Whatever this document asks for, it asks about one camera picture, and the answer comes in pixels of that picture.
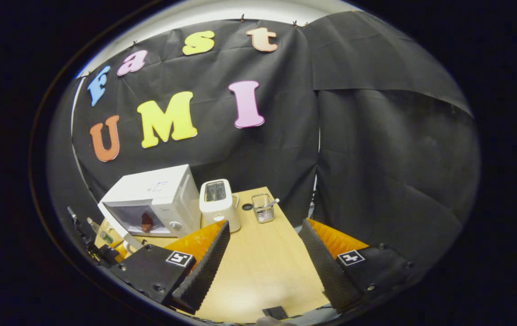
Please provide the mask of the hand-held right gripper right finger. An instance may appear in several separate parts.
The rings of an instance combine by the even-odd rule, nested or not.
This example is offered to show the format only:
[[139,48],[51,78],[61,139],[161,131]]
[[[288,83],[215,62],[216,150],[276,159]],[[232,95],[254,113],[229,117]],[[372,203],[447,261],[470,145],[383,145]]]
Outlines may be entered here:
[[390,245],[368,245],[312,219],[303,220],[300,239],[339,314],[373,309],[420,278],[416,264]]

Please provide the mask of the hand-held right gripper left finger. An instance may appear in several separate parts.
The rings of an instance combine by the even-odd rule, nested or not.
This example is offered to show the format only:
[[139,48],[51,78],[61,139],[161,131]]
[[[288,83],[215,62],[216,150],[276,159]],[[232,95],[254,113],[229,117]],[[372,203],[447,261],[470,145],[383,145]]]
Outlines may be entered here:
[[165,247],[147,243],[109,270],[145,297],[195,314],[230,239],[229,222],[217,221]]

